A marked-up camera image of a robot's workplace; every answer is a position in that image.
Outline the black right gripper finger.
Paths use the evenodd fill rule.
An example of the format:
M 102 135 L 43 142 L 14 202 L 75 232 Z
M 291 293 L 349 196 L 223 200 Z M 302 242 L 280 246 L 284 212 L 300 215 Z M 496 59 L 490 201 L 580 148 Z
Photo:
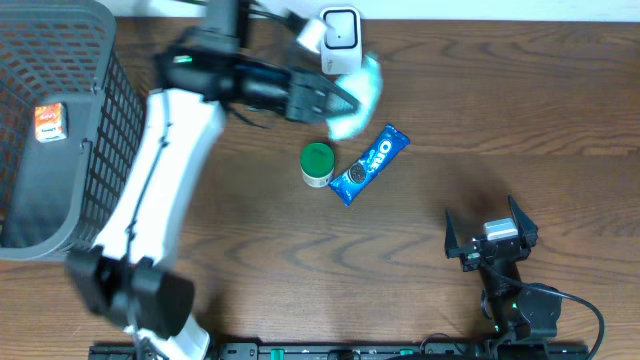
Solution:
M 457 258 L 460 256 L 460 248 L 458 246 L 455 229 L 452 222 L 452 216 L 448 210 L 445 211 L 446 216 L 446 232 L 444 251 L 448 259 Z
M 527 247 L 535 247 L 538 240 L 538 226 L 519 207 L 512 195 L 509 195 L 507 199 L 520 239 L 524 241 Z

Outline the light teal snack packet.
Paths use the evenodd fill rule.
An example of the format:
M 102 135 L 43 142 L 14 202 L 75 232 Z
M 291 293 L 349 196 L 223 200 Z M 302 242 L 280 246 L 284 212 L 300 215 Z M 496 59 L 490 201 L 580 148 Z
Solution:
M 359 135 L 374 115 L 383 90 L 383 77 L 378 56 L 373 52 L 367 53 L 358 70 L 338 77 L 335 84 L 360 103 L 355 113 L 327 120 L 329 139 L 337 142 Z

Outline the green lid jar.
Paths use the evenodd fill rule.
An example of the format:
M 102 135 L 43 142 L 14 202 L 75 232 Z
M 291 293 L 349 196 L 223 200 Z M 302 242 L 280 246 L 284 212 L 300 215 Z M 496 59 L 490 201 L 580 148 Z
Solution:
M 335 153 L 325 143 L 310 143 L 301 152 L 300 167 L 307 185 L 313 188 L 327 186 L 334 175 Z

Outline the blue Oreo cookie pack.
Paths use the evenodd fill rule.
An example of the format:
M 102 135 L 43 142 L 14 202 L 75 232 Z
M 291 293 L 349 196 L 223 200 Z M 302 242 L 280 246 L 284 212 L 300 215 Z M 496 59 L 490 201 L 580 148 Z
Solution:
M 411 143 L 410 138 L 387 124 L 362 156 L 341 175 L 332 180 L 329 187 L 340 197 L 345 206 L 355 198 Z

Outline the orange snack box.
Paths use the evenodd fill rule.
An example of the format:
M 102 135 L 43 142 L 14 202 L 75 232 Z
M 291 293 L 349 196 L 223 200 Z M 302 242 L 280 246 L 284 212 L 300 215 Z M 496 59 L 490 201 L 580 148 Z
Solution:
M 34 135 L 40 143 L 59 141 L 67 138 L 66 107 L 63 103 L 57 102 L 35 107 Z

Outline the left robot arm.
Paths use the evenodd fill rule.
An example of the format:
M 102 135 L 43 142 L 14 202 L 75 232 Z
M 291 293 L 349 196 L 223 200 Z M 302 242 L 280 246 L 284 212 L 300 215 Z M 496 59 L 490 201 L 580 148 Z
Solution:
M 88 310 L 125 330 L 136 351 L 203 359 L 210 334 L 195 320 L 194 284 L 173 272 L 199 174 L 241 103 L 314 124 L 351 115 L 359 101 L 324 75 L 243 55 L 236 38 L 195 32 L 155 58 L 160 86 L 123 193 L 87 250 L 65 260 Z

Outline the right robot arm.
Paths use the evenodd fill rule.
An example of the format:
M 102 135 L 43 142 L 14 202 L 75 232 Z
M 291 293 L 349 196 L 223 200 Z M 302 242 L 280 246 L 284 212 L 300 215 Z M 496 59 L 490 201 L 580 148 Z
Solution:
M 477 271 L 483 284 L 481 307 L 496 334 L 482 342 L 493 359 L 550 359 L 549 340 L 557 336 L 562 300 L 551 287 L 522 282 L 517 267 L 538 239 L 538 226 L 508 198 L 511 216 L 488 222 L 469 243 L 457 241 L 453 217 L 446 214 L 445 255 L 465 272 Z

